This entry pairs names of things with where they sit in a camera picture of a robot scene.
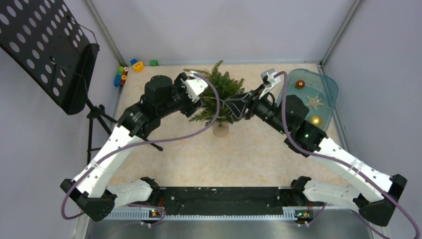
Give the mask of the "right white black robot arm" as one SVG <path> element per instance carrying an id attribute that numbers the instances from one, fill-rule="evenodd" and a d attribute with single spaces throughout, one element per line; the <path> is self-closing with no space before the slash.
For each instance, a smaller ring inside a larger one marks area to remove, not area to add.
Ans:
<path id="1" fill-rule="evenodd" d="M 309 109 L 296 95 L 284 96 L 279 106 L 259 91 L 235 95 L 224 102 L 241 119 L 257 116 L 280 133 L 294 152 L 310 157 L 335 172 L 347 185 L 324 183 L 302 176 L 291 184 L 292 199 L 298 205 L 325 202 L 357 212 L 372 224 L 389 224 L 407 184 L 402 175 L 382 173 L 353 156 L 326 132 L 308 122 Z"/>

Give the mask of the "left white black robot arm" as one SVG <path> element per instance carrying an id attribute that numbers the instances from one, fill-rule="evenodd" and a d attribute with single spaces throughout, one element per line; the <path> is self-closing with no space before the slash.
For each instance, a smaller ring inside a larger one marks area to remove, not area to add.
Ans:
<path id="1" fill-rule="evenodd" d="M 196 72 L 180 73 L 175 80 L 153 76 L 144 86 L 140 100 L 124 110 L 104 146 L 86 168 L 73 179 L 65 179 L 61 189 L 91 220 L 103 220 L 114 208 L 135 202 L 153 206 L 159 201 L 158 185 L 148 177 L 111 186 L 109 182 L 131 151 L 148 140 L 166 116 L 180 112 L 190 117 L 203 101 L 200 95 L 207 81 Z"/>

